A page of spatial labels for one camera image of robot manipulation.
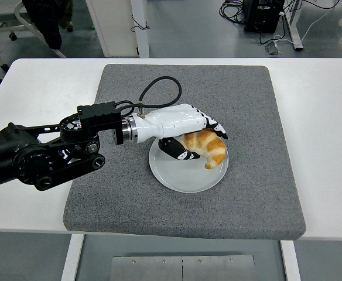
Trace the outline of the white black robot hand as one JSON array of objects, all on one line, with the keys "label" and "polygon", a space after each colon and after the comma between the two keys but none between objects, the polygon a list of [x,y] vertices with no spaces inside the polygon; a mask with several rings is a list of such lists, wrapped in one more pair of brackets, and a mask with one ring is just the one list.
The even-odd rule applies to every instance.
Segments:
[{"label": "white black robot hand", "polygon": [[132,132],[132,142],[142,143],[149,138],[159,139],[159,148],[177,160],[198,159],[192,152],[176,140],[177,136],[212,129],[221,138],[228,136],[217,121],[189,104],[180,104],[151,111],[144,118],[131,114],[126,118]]}]

